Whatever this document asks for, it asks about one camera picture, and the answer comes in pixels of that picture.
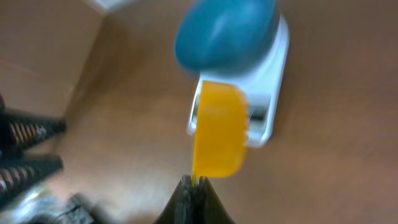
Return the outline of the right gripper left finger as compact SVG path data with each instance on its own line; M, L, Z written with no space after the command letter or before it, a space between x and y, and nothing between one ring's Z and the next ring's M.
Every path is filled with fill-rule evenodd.
M193 190L192 178L189 175L183 175L154 224L192 224Z

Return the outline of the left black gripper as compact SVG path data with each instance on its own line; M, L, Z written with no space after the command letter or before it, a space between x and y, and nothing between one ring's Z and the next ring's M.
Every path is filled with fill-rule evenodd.
M1 152L23 152L66 130L63 118L6 108L1 96ZM86 195L76 193L62 202L46 185L36 185L62 169L58 155L1 159L1 224L113 223Z

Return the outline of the yellow measuring scoop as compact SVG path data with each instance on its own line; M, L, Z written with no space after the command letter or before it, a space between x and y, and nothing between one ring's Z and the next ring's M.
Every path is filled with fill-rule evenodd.
M244 163L248 106L234 85L204 81L197 110L192 182L200 177L227 178Z

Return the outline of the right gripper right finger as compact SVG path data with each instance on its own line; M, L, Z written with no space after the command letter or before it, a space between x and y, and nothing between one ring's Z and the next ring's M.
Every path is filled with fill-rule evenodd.
M195 223L235 224L227 213L207 177L200 177L195 186Z

